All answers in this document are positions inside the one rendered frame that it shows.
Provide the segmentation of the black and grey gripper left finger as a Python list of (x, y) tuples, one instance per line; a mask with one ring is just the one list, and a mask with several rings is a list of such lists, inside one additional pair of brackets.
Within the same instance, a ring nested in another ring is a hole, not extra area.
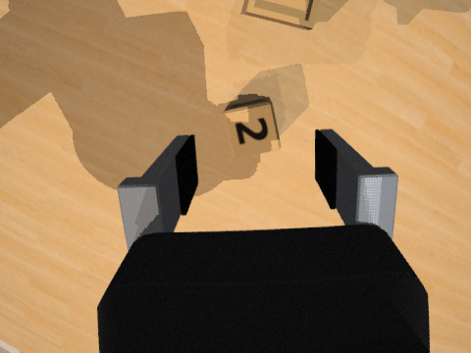
[(198, 185), (194, 134), (177, 135), (148, 170), (117, 187), (128, 252), (145, 234), (174, 232)]

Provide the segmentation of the tan wooden number cube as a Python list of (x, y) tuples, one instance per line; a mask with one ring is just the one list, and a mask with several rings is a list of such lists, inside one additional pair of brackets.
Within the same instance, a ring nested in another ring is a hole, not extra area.
[(281, 141), (270, 98), (228, 105), (224, 120), (234, 158), (281, 149)]

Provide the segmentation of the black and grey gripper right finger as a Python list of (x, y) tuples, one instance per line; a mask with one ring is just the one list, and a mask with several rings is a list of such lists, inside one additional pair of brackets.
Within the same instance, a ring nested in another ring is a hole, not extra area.
[(398, 175), (391, 168), (374, 168), (333, 129), (315, 129), (315, 179), (345, 226), (377, 226), (393, 240)]

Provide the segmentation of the tan wooden tray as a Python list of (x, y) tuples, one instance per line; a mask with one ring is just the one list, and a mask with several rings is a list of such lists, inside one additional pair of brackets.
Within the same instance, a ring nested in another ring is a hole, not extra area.
[(320, 0), (249, 0), (246, 15), (310, 30)]

